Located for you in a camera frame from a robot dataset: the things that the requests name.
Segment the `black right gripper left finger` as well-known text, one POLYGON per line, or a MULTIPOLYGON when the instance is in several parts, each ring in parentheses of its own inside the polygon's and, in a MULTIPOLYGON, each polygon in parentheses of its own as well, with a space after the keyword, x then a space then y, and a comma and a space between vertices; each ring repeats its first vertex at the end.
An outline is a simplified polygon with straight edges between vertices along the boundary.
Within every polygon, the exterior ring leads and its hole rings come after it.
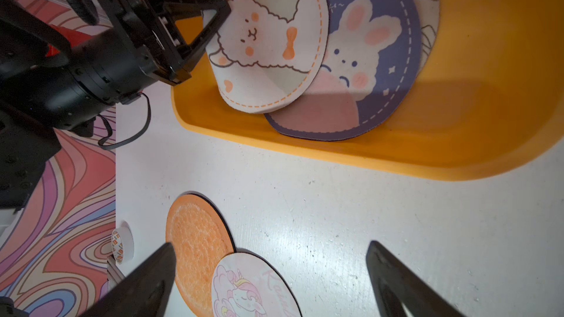
POLYGON ((82 315, 163 317, 175 276, 176 254, 167 242, 82 315))

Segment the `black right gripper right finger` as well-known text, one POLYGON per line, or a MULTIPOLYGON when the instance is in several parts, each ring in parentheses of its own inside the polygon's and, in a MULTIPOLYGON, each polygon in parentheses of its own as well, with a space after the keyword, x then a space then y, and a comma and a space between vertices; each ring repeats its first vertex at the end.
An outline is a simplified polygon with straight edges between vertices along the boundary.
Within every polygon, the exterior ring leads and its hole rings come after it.
POLYGON ((370 242, 366 262, 381 316, 464 316, 380 242, 370 242))

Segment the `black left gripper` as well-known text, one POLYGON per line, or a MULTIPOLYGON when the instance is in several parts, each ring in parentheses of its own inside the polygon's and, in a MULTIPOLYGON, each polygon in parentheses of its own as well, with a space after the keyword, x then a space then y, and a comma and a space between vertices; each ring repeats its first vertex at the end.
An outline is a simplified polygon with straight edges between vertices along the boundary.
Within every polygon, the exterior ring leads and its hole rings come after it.
POLYGON ((179 85, 231 13, 227 0, 99 0, 112 26, 72 45, 1 0, 1 107, 73 130, 154 82, 179 85))

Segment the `orange waffle pattern coaster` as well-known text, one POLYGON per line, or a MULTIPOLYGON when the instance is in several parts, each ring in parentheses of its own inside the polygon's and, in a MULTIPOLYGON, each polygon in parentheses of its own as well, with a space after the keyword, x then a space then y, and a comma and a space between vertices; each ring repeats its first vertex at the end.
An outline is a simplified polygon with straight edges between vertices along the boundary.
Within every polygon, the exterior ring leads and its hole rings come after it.
POLYGON ((175 283, 183 301, 196 316, 213 316, 215 267, 235 251, 223 216, 204 196, 182 195, 169 209, 165 237, 175 251, 175 283))

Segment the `pink unicorn coaster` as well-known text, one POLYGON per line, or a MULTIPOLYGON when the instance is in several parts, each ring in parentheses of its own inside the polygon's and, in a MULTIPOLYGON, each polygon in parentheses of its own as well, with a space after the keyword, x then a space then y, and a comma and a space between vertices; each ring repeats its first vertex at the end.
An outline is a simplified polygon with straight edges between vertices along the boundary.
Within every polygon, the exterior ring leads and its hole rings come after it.
POLYGON ((284 279, 257 255, 226 255, 217 264, 211 283, 214 316, 302 315, 284 279))

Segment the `beige cat coaster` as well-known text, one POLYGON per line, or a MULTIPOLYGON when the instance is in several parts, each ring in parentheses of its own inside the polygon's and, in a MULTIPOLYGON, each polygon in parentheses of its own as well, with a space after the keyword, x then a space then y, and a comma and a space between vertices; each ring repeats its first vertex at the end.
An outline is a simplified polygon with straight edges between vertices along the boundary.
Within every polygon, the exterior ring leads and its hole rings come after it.
POLYGON ((326 0, 227 0, 231 12, 206 47, 220 95, 264 114, 299 98, 320 70, 328 41, 326 0))

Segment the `purple space bunny coaster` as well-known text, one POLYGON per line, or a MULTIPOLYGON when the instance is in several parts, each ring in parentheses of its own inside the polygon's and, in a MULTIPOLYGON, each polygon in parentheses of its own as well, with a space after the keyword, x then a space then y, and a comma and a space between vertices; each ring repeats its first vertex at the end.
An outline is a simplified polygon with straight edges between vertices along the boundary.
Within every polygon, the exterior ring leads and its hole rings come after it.
POLYGON ((335 142, 388 119, 415 82, 422 31, 414 0, 327 0, 321 68, 296 101, 266 114, 279 133, 335 142))

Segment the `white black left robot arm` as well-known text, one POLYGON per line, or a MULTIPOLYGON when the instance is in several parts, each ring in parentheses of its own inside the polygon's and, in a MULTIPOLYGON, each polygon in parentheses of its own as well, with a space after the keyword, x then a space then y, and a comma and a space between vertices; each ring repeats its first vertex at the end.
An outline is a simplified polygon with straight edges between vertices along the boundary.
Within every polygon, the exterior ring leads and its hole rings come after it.
POLYGON ((56 130, 95 120, 155 82, 191 77, 229 17, 227 0, 98 0, 112 26, 81 45, 1 0, 1 207, 20 210, 61 149, 56 130))

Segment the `yellow plastic storage box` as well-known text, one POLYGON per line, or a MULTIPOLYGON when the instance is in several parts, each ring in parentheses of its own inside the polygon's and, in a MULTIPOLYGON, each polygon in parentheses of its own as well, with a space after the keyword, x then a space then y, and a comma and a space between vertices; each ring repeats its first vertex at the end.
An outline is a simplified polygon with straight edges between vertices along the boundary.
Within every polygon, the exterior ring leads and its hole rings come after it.
POLYGON ((223 101, 208 60, 171 90, 185 129, 296 156, 441 181, 527 164, 563 137, 563 0, 440 0, 436 42, 381 126, 314 142, 223 101))

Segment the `clear tape roll on table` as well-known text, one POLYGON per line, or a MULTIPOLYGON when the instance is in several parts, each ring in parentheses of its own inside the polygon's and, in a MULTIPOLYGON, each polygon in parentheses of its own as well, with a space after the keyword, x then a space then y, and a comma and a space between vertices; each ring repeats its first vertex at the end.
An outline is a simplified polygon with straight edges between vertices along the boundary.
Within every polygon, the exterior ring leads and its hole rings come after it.
POLYGON ((135 243, 131 229, 126 222, 122 222, 111 235, 113 257, 118 264, 132 260, 135 255, 135 243))

